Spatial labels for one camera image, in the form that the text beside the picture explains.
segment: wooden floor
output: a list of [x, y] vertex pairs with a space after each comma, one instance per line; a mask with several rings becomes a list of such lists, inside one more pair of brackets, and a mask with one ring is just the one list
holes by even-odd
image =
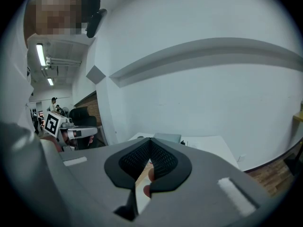
[[[297, 155], [301, 145], [302, 142], [299, 142], [284, 156], [281, 156], [272, 163], [265, 165], [257, 170], [250, 171], [247, 174], [259, 182], [271, 196], [275, 196], [279, 193], [287, 191], [294, 181], [294, 176], [291, 174], [283, 160], [291, 154]], [[148, 163], [137, 179], [136, 186], [138, 186], [143, 178], [148, 175], [148, 171], [151, 168], [152, 164]]]

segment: perforated black pad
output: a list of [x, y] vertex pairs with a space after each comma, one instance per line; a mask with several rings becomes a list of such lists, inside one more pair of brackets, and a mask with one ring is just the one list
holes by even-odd
[[104, 169], [115, 186], [133, 190], [135, 181], [149, 159], [155, 172], [150, 193], [177, 189], [188, 178], [192, 169], [187, 156], [155, 138], [145, 138], [111, 155], [105, 161]]

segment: black object on table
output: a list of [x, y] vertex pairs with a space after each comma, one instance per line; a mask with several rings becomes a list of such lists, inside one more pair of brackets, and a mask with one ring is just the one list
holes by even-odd
[[294, 154], [291, 154], [289, 157], [284, 159], [285, 164], [288, 166], [290, 172], [293, 175], [296, 175], [297, 173], [299, 173], [303, 167], [302, 162], [299, 160], [302, 152], [303, 152], [303, 145], [301, 145], [301, 148], [300, 148], [297, 156], [295, 156]]

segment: baseboard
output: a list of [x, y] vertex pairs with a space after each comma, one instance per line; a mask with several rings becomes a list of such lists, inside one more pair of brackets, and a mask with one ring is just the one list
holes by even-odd
[[295, 148], [296, 146], [298, 146], [302, 140], [303, 140], [303, 138], [301, 138], [294, 146], [292, 146], [292, 147], [291, 147], [290, 149], [288, 149], [286, 152], [284, 152], [284, 153], [281, 154], [280, 156], [278, 156], [278, 157], [272, 159], [271, 161], [268, 161], [268, 162], [266, 162], [266, 163], [264, 163], [264, 164], [261, 164], [261, 165], [259, 165], [259, 166], [257, 166], [257, 167], [254, 167], [254, 168], [252, 168], [252, 169], [245, 170], [244, 172], [245, 172], [245, 173], [250, 173], [250, 172], [256, 171], [256, 170], [258, 170], [258, 169], [260, 169], [260, 168], [262, 168], [262, 167], [264, 167], [264, 166], [266, 166], [266, 165], [268, 165], [268, 164], [270, 164], [270, 163], [272, 163], [272, 162], [278, 160], [279, 158], [283, 157], [283, 156], [286, 155], [288, 152], [290, 152], [293, 148]]

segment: finger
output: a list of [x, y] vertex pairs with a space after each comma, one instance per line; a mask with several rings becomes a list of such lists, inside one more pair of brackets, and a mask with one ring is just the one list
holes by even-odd
[[151, 197], [151, 194], [150, 194], [150, 186], [149, 185], [146, 185], [143, 187], [143, 193], [147, 196], [147, 197]]
[[155, 172], [153, 168], [148, 171], [148, 178], [150, 179], [151, 182], [155, 181]]

